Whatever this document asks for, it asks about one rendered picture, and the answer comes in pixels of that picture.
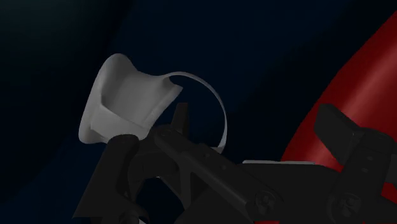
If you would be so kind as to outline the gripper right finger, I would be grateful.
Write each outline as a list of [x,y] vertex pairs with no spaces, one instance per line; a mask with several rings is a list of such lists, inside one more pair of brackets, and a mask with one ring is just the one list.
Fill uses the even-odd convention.
[[389,135],[359,127],[335,106],[322,104],[316,136],[339,164],[341,173],[328,196],[333,224],[397,223],[397,204],[381,195],[396,145]]

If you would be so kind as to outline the red rounded object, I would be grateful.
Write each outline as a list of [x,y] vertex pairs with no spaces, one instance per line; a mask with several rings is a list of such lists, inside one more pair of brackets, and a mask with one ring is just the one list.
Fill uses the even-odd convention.
[[278,163],[265,177],[286,194],[281,221],[255,224],[333,224],[328,196],[343,166],[314,132],[318,108],[331,104],[359,127],[375,129],[396,143],[381,195],[397,204],[397,10],[352,56],[300,124]]

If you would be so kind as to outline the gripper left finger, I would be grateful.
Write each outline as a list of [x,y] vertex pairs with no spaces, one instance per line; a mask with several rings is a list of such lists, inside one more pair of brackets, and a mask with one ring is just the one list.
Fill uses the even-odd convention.
[[136,198],[147,179],[160,177],[185,209],[175,224],[281,221],[279,193],[210,147],[189,141],[187,128],[188,107],[181,103],[171,124],[151,130],[143,140],[113,136],[74,216],[94,224],[150,223]]

